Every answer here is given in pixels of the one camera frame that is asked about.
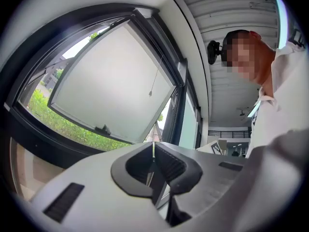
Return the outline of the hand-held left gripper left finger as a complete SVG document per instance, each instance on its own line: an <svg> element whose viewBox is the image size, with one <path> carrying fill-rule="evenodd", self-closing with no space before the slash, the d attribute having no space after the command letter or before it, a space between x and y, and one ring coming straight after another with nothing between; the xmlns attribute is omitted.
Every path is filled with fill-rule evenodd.
<svg viewBox="0 0 309 232"><path fill-rule="evenodd" d="M112 163L120 156L146 146L131 145L84 158L53 178L31 199L45 211L71 183L84 188L58 223L65 232L163 232L169 225L148 198L122 191L111 176Z"/></svg>

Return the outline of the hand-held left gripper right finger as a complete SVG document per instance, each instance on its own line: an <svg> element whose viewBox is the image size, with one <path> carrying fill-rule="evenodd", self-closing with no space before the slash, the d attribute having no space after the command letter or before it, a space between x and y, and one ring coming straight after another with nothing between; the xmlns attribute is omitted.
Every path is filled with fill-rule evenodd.
<svg viewBox="0 0 309 232"><path fill-rule="evenodd" d="M177 226L218 202L243 169L246 158L156 143L155 162L170 188L166 221Z"/></svg>

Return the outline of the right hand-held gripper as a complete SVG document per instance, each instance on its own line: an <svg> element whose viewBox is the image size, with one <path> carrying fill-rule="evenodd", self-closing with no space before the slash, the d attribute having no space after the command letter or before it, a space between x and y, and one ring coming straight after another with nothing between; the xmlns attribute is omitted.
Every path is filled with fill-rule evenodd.
<svg viewBox="0 0 309 232"><path fill-rule="evenodd" d="M196 149L200 152L211 153L216 155L226 155L227 141L226 140L215 140L204 146Z"/></svg>

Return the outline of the black railing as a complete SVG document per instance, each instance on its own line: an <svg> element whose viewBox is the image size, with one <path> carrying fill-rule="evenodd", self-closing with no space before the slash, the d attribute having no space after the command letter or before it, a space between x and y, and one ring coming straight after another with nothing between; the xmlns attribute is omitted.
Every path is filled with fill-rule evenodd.
<svg viewBox="0 0 309 232"><path fill-rule="evenodd" d="M250 138L251 132L248 130L225 131L225 130L210 130L208 136L216 136L219 138Z"/></svg>

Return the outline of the large frosted glass pane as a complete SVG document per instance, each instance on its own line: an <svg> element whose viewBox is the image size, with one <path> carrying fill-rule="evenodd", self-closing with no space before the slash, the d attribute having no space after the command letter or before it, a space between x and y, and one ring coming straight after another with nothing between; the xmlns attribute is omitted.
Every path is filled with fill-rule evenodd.
<svg viewBox="0 0 309 232"><path fill-rule="evenodd" d="M197 137L197 119L194 107L187 93L179 146L187 149L195 149L196 137Z"/></svg>

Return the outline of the ceiling fan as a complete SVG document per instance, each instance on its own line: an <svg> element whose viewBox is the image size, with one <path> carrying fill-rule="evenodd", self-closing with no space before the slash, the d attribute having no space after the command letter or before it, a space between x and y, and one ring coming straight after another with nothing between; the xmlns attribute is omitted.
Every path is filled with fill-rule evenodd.
<svg viewBox="0 0 309 232"><path fill-rule="evenodd" d="M239 111L239 116L248 116L252 109L250 107L238 107L236 110Z"/></svg>

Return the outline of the ceiling light strip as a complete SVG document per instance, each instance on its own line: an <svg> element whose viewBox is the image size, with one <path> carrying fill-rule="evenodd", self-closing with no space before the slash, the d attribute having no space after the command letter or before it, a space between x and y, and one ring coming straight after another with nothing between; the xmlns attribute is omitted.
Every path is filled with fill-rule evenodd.
<svg viewBox="0 0 309 232"><path fill-rule="evenodd" d="M288 15L283 0L276 0L279 14L279 43L278 49L282 49L286 46L288 37Z"/></svg>
<svg viewBox="0 0 309 232"><path fill-rule="evenodd" d="M260 107L260 103L261 101L257 101L253 107L253 109L249 112L249 114L247 115L248 118L252 118L254 117L255 113L258 111L259 107Z"/></svg>

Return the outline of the clear low window pane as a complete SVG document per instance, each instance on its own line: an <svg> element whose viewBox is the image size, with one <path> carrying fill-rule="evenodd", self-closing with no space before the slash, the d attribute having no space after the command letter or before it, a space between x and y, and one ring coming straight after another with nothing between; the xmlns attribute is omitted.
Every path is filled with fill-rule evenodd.
<svg viewBox="0 0 309 232"><path fill-rule="evenodd" d="M10 139L10 161L14 188L27 201L50 180L65 171L33 155L13 138Z"/></svg>

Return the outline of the person in white shirt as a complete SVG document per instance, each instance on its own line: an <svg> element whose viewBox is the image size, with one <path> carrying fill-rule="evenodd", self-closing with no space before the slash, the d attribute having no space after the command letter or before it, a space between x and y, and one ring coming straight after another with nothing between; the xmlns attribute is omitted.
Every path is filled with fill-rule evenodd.
<svg viewBox="0 0 309 232"><path fill-rule="evenodd" d="M273 97L259 90L246 156L292 130L309 128L309 51L287 42L271 64Z"/></svg>

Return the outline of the green shrubs outside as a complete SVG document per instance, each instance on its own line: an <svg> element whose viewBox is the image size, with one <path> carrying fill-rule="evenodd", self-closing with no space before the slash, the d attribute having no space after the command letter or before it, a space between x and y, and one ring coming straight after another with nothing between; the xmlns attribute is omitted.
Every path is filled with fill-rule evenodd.
<svg viewBox="0 0 309 232"><path fill-rule="evenodd" d="M48 100L49 99L45 97L39 89L35 89L28 102L27 109L41 123L58 134L85 146L102 151L111 151L129 146L127 143L95 134L94 132L75 125L52 111L47 106Z"/></svg>

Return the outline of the frosted awning window sash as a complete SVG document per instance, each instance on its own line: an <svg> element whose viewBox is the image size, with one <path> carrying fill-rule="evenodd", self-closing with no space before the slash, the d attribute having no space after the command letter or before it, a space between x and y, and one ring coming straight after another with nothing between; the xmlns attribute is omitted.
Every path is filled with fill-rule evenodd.
<svg viewBox="0 0 309 232"><path fill-rule="evenodd" d="M105 124L106 136L143 142L176 84L164 55L151 45L135 19L123 19L96 37L68 64L48 107L91 132Z"/></svg>

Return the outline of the black window frame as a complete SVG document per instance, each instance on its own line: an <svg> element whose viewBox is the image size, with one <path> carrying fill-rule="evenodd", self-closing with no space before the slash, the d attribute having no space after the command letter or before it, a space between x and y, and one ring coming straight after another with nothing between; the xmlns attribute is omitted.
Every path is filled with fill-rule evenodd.
<svg viewBox="0 0 309 232"><path fill-rule="evenodd" d="M176 84L164 107L168 114L163 139L179 144L187 93L196 118L208 115L203 61L191 26L178 6L169 9L132 3L86 6L42 26L4 64L0 73L0 128L4 132L2 143L7 156L10 156L11 138L33 155L63 169L105 152L58 134L29 112L27 105L35 89L50 99L73 58L96 37L126 18L135 19L151 45L164 55L167 74Z"/></svg>

